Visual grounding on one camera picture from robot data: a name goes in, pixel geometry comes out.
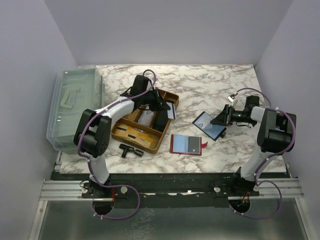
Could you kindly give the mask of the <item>red card holder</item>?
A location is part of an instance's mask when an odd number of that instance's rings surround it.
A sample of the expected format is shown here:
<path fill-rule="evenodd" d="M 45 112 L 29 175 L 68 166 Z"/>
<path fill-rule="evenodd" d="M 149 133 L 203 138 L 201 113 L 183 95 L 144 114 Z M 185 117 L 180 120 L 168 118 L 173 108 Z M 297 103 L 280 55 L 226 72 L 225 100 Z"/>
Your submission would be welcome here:
<path fill-rule="evenodd" d="M 201 156 L 202 150 L 207 147 L 208 142 L 202 143 L 200 154 L 188 153 L 188 138 L 187 135 L 172 134 L 170 139 L 170 153 L 179 155 Z"/>

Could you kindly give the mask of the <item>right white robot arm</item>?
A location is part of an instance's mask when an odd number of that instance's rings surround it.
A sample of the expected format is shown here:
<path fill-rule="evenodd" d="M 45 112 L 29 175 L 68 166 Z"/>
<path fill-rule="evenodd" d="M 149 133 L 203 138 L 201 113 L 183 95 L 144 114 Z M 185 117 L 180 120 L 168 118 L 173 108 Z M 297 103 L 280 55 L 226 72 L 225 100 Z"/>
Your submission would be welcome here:
<path fill-rule="evenodd" d="M 225 127 L 233 123 L 259 124 L 256 151 L 237 171 L 243 182 L 256 182 L 271 161 L 290 152 L 295 144 L 297 116 L 278 108 L 261 107 L 260 98 L 255 95 L 246 97 L 242 111 L 226 104 L 210 123 Z"/>

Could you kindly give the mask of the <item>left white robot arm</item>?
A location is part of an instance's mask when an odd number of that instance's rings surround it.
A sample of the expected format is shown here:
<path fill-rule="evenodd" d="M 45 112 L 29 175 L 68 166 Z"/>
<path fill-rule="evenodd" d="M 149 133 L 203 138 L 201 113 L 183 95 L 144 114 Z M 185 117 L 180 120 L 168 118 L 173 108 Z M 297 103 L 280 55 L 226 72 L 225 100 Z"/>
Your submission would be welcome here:
<path fill-rule="evenodd" d="M 90 180 L 98 185 L 105 184 L 110 176 L 103 154 L 108 148 L 115 123 L 144 105 L 152 112 L 166 112 L 170 109 L 155 87 L 156 81 L 155 75 L 153 79 L 137 75 L 133 85 L 116 101 L 101 109 L 83 111 L 73 142 L 77 146 L 78 155 L 87 160 Z"/>

